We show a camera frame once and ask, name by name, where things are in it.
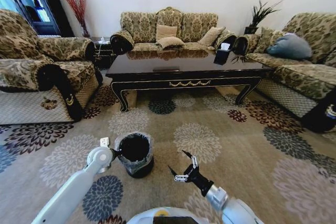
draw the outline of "blue throw pillow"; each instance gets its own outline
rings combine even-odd
[[[290,33],[278,38],[274,45],[267,48],[267,52],[273,56],[294,60],[309,59],[312,54],[308,42]]]

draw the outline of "carpet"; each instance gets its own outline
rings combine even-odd
[[[142,131],[154,139],[154,169],[131,178],[116,159],[97,175],[68,223],[123,224],[145,210],[186,208],[221,223],[193,184],[176,183],[197,156],[201,173],[247,203],[264,223],[336,223],[335,134],[315,134],[257,93],[236,106],[234,88],[130,91],[130,110],[104,79],[77,123],[0,126],[0,220],[30,223],[108,136]]]

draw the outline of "coffee table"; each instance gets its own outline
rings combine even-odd
[[[272,68],[235,55],[224,56],[203,50],[131,51],[119,55],[106,76],[112,78],[111,89],[128,110],[127,90],[181,89],[199,87],[242,86],[236,104],[258,85]]]

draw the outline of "sofa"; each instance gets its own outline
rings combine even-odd
[[[136,58],[165,51],[155,43],[157,25],[177,26],[176,36],[185,43],[184,50],[215,52],[223,42],[232,47],[236,36],[228,30],[224,30],[210,47],[197,43],[211,27],[217,26],[217,21],[217,14],[182,13],[172,7],[157,13],[124,12],[120,19],[121,31],[110,38],[111,48],[115,55],[131,51]]]
[[[297,14],[282,32],[304,38],[312,49],[312,57],[292,60],[265,52],[255,53],[263,36],[259,34],[238,37],[235,52],[273,67],[274,72],[257,89],[306,123],[314,124],[313,121],[323,118],[328,107],[336,102],[336,14]],[[270,45],[275,39],[268,39]]]
[[[102,82],[87,38],[41,38],[0,9],[0,124],[70,122]]]

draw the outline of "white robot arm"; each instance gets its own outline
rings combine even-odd
[[[87,166],[74,173],[67,182],[56,192],[51,200],[44,206],[32,224],[61,224],[65,223],[84,198],[93,184],[96,174],[105,172],[116,158],[117,152],[108,148],[108,138],[100,140],[100,147],[93,149],[88,158]],[[263,224],[253,211],[239,199],[229,199],[226,191],[217,188],[214,183],[199,173],[199,166],[195,156],[183,151],[193,161],[184,175],[177,175],[170,168],[175,181],[193,182],[202,192],[202,195],[212,204],[216,210],[223,212],[222,220],[225,224]],[[187,210],[167,208],[174,216],[186,216]],[[128,223],[153,223],[153,218],[148,217],[156,211],[146,211],[134,216]],[[189,216],[199,220],[192,213]]]
[[[64,183],[32,224],[60,224],[67,221],[92,186],[94,176],[104,172],[116,158],[114,150],[108,148],[108,138],[102,138],[100,145],[90,152],[88,165]]]
[[[185,170],[183,175],[177,175],[171,169],[174,180],[177,182],[193,182],[217,211],[222,211],[222,220],[225,224],[264,224],[242,200],[229,198],[222,188],[218,188],[211,180],[203,177],[199,171],[196,156],[182,150],[191,160],[192,164]]]

